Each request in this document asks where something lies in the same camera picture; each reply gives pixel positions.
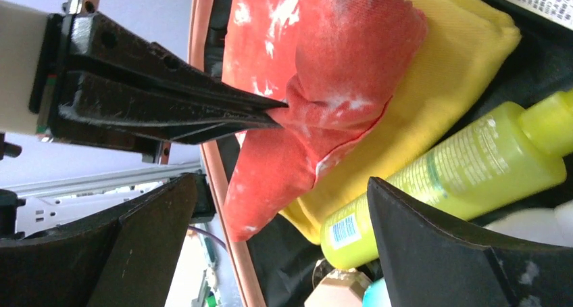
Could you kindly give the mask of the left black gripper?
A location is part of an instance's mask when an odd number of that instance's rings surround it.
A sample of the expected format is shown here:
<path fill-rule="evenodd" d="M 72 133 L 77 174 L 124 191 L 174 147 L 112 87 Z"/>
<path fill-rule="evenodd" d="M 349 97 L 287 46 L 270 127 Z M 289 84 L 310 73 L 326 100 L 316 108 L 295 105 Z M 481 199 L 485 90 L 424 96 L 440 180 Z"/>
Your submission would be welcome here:
<path fill-rule="evenodd" d="M 192 67 L 97 12 L 99 2 L 67 0 L 61 14 L 47 15 L 28 104 L 38 115 L 37 136 L 167 164 L 171 143 L 161 140 L 187 138 L 196 144 L 280 126 L 267 111 L 286 103 L 231 87 Z M 61 65 L 68 50 L 69 69 L 86 72 L 69 73 L 64 87 Z"/>

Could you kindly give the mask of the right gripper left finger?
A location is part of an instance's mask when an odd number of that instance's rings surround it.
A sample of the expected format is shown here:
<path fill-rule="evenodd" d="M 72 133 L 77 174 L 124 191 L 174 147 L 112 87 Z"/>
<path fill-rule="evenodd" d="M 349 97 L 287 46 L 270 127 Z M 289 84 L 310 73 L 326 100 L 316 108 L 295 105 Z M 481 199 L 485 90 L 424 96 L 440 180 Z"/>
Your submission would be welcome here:
<path fill-rule="evenodd" d="M 1 241 L 2 306 L 163 306 L 195 204 L 194 174 L 23 239 Z"/>

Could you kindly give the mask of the pink hard-shell suitcase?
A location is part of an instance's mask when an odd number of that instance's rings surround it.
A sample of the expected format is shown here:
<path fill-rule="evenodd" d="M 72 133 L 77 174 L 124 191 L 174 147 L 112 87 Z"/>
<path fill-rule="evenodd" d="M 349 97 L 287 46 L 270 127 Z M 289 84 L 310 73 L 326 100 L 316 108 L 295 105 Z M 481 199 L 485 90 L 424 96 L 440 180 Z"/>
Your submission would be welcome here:
<path fill-rule="evenodd" d="M 520 41 L 476 103 L 435 144 L 504 101 L 530 105 L 554 91 L 572 87 L 571 30 L 504 0 L 483 1 L 513 18 L 520 30 Z M 232 0 L 225 12 L 228 28 L 231 9 Z M 228 30 L 224 37 L 224 54 L 227 34 Z M 248 240 L 233 241 L 228 236 L 223 207 L 242 145 L 243 141 L 230 136 L 206 143 L 201 148 L 215 205 L 221 214 L 233 282 L 238 287 L 239 306 L 302 306 L 312 292 L 312 272 L 321 253 L 318 243 L 308 241 L 282 216 L 284 209 Z"/>

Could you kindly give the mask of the red printed package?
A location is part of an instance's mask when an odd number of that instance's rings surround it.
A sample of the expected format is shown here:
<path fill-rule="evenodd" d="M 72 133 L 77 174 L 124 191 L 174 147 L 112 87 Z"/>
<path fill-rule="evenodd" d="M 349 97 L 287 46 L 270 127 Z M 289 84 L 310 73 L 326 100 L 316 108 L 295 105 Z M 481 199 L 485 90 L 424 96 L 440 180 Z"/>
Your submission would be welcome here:
<path fill-rule="evenodd" d="M 245 241 L 380 122 L 428 31 L 408 0 L 232 0 L 223 79 L 282 102 L 246 133 L 223 213 Z"/>

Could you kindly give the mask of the pink hexagonal lid jar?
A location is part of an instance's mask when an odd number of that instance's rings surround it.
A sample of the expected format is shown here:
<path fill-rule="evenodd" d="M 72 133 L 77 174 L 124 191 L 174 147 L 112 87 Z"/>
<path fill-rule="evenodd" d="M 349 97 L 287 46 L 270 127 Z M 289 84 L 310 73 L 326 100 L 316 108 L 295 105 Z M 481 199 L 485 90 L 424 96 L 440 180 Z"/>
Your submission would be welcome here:
<path fill-rule="evenodd" d="M 372 281 L 355 269 L 328 273 L 306 299 L 305 307 L 360 307 Z"/>

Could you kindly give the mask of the green yellow bottle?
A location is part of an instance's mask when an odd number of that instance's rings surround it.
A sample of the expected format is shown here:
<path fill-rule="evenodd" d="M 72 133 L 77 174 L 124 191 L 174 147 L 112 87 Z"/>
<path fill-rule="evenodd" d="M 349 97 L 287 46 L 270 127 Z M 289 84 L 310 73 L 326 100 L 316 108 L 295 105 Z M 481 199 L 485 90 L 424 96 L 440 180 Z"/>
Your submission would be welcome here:
<path fill-rule="evenodd" d="M 505 102 L 387 178 L 462 220 L 562 184 L 572 153 L 572 92 Z"/>

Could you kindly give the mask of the yellow folded cloth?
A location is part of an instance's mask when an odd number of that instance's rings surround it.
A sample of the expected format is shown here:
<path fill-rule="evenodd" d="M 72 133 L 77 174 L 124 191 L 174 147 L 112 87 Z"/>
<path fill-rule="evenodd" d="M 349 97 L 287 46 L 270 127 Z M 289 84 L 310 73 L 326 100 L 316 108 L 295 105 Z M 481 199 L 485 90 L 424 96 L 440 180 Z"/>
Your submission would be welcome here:
<path fill-rule="evenodd" d="M 376 128 L 282 212 L 308 241 L 327 216 L 428 151 L 479 99 L 521 35 L 483 0 L 409 0 L 428 34 Z"/>

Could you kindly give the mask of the aluminium frame profile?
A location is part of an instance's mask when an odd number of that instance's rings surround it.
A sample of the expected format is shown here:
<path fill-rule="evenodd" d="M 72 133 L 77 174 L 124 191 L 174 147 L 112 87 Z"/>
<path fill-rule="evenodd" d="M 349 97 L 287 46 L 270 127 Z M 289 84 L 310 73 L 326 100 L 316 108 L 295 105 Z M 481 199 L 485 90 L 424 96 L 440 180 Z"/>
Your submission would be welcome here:
<path fill-rule="evenodd" d="M 161 165 L 138 170 L 111 172 L 96 176 L 84 176 L 75 179 L 46 181 L 27 185 L 2 186 L 20 197 L 59 197 L 135 186 L 144 183 L 158 182 L 177 177 L 180 174 L 202 170 L 199 162 L 177 165 Z"/>

